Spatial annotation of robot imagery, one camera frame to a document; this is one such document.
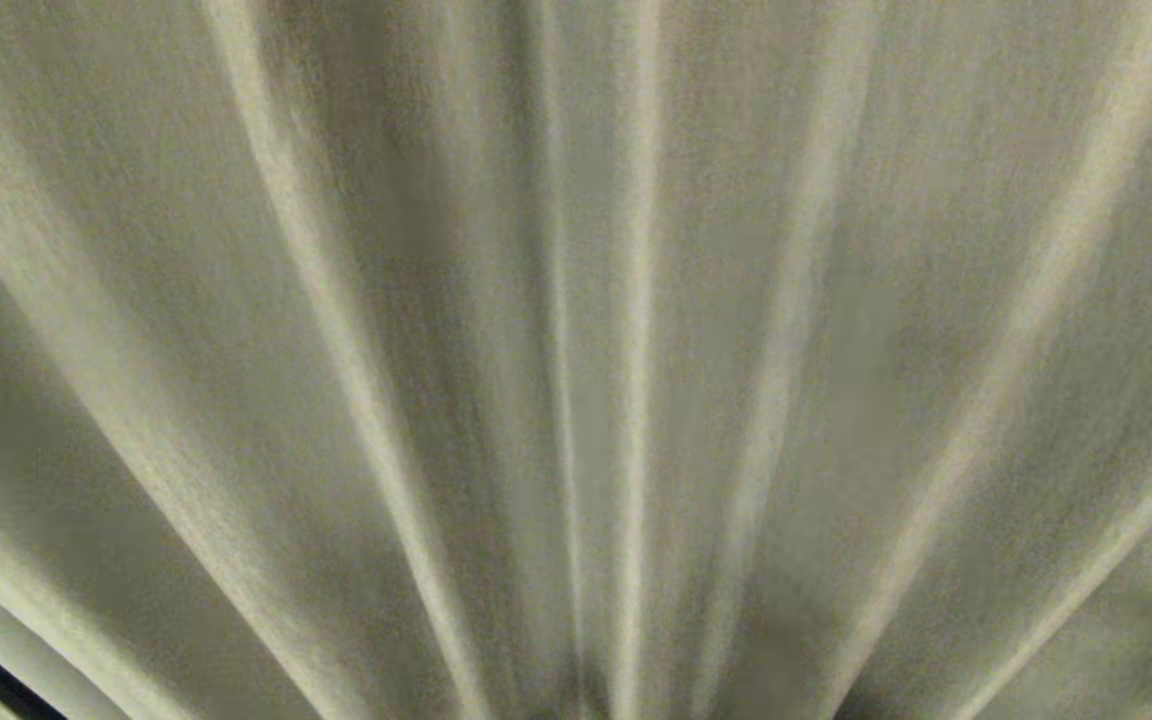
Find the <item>curtain fold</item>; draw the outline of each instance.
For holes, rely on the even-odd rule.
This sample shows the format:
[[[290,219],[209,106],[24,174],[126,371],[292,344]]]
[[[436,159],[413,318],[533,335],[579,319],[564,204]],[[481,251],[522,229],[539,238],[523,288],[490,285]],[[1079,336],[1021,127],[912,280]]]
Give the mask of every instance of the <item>curtain fold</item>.
[[[0,3],[70,717],[1152,717],[1152,1]]]

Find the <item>fabric pleat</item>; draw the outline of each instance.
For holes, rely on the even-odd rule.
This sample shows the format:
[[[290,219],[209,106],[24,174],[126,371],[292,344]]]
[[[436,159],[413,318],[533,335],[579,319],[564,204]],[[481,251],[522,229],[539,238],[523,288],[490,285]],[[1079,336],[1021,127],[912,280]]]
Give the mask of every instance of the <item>fabric pleat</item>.
[[[1,1],[0,664],[1152,719],[1152,0]]]

